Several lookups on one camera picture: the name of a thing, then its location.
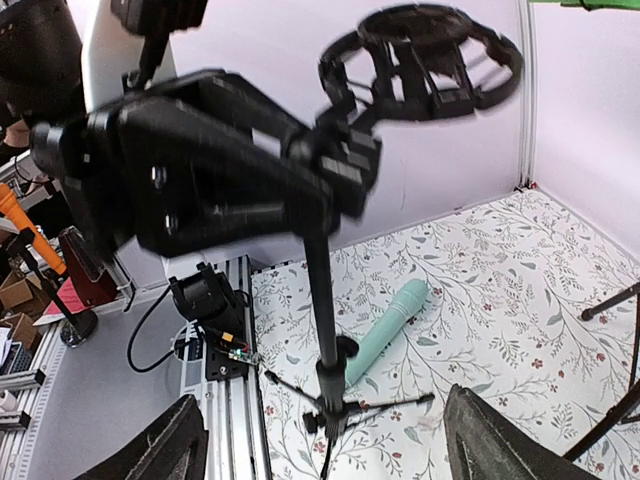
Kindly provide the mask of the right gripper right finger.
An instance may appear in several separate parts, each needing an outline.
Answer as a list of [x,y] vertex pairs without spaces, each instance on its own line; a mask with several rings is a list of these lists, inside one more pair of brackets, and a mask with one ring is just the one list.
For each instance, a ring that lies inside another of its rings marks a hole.
[[536,443],[475,392],[458,384],[449,391],[443,422],[454,479],[571,480],[595,477]]

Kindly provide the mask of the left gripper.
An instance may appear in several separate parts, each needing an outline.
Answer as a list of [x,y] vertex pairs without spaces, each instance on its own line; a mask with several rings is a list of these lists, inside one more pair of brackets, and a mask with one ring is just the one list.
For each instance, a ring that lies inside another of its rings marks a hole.
[[38,123],[31,152],[99,256],[136,240],[177,257],[327,226],[329,186],[290,149],[315,126],[243,77],[204,70]]

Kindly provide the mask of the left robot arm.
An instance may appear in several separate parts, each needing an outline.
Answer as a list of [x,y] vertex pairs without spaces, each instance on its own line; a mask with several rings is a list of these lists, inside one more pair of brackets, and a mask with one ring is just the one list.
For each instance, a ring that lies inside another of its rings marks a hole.
[[110,258],[126,242],[176,257],[253,237],[325,238],[359,218],[381,144],[327,112],[308,127],[242,76],[205,69],[86,111],[82,43],[63,1],[1,13],[1,103],[36,165]]

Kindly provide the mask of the black shock mount tripod stand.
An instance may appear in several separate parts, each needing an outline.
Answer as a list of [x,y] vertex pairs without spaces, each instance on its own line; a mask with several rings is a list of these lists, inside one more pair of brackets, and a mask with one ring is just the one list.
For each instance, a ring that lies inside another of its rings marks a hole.
[[463,11],[436,4],[378,10],[330,44],[318,73],[330,107],[290,149],[330,189],[328,224],[303,237],[320,358],[314,412],[302,420],[322,432],[331,454],[337,440],[358,427],[356,402],[344,398],[347,362],[355,340],[336,332],[328,237],[342,217],[363,215],[379,172],[381,121],[430,122],[494,108],[517,90],[524,59],[506,36]]

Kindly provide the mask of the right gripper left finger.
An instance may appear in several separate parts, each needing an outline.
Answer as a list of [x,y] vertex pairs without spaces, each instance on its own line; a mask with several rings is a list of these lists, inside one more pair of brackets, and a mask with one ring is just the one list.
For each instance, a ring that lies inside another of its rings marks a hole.
[[180,397],[118,452],[81,479],[194,479],[205,477],[208,431],[196,398]]

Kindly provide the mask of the mint green toy microphone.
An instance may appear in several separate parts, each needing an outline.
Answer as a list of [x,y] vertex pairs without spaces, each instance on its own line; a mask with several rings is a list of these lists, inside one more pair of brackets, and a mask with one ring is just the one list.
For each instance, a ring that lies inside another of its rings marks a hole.
[[416,316],[428,293],[428,284],[421,279],[411,279],[397,292],[382,316],[359,342],[357,355],[347,361],[345,381],[348,388],[357,384],[404,325]]

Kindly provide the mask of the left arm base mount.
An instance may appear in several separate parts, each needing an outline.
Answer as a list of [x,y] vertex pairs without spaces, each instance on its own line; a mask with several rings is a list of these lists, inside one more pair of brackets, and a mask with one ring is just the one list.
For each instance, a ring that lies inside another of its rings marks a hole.
[[194,325],[202,345],[205,378],[216,382],[245,378],[256,363],[246,324],[248,294],[203,262],[194,274],[172,277],[169,284],[177,311]]

